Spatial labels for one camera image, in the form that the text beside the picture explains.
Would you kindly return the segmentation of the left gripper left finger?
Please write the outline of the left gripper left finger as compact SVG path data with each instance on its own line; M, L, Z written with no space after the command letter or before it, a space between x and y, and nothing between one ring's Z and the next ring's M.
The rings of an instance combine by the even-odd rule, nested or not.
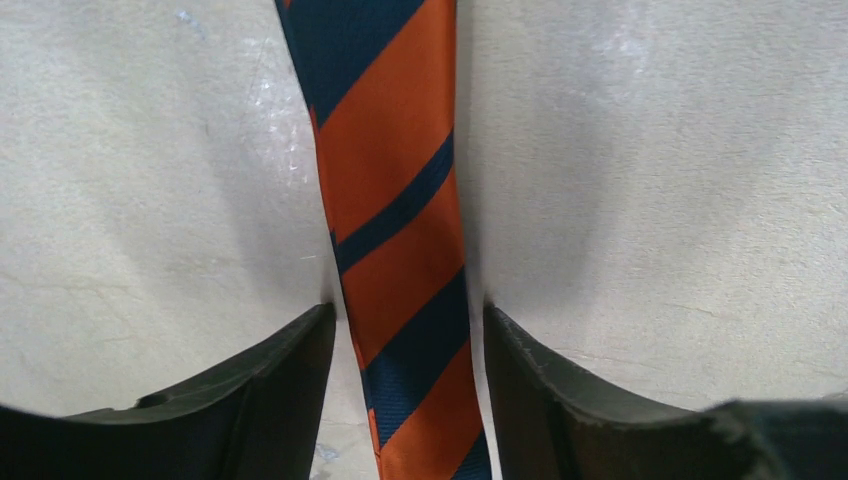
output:
M306 479L336 332L329 304L125 410L1 410L5 479Z

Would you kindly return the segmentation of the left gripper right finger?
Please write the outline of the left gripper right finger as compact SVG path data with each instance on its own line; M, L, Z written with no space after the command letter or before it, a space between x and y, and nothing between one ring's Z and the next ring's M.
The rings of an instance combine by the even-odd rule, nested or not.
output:
M483 313L501 471L507 479L843 479L843 400L741 401L703 411L612 384Z

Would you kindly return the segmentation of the orange navy striped tie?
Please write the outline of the orange navy striped tie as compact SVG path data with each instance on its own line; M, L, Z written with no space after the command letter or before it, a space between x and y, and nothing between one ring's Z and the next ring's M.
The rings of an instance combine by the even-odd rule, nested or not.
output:
M488 479L454 168L452 1L280 1L383 479Z

